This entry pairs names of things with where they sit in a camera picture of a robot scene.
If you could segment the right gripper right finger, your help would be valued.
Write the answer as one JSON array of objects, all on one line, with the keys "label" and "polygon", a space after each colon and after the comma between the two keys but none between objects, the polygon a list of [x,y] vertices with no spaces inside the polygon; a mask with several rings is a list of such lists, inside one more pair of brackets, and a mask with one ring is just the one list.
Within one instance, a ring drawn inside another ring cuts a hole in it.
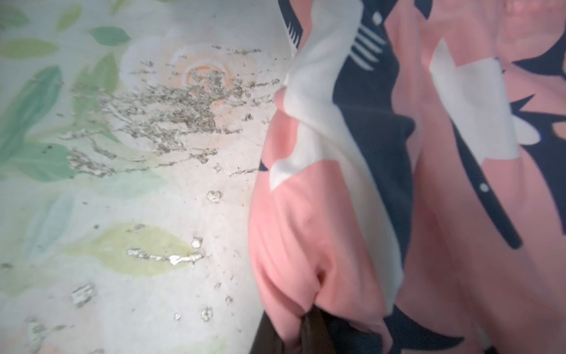
[{"label": "right gripper right finger", "polygon": [[303,317],[301,346],[304,354],[336,354],[321,311],[317,307]]}]

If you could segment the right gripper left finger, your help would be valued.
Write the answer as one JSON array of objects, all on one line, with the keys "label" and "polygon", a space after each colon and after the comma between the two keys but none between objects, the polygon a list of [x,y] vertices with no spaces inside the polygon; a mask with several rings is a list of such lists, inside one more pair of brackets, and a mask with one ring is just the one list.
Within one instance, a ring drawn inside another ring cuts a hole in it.
[{"label": "right gripper left finger", "polygon": [[283,342],[268,317],[263,312],[256,331],[250,354],[283,354]]}]

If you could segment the pink shark-print shorts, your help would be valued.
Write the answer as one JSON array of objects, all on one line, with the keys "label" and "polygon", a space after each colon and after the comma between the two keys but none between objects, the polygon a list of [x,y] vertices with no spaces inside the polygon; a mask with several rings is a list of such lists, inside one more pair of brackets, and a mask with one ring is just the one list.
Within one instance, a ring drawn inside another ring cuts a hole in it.
[{"label": "pink shark-print shorts", "polygon": [[249,216],[283,353],[565,351],[565,3],[281,1]]}]

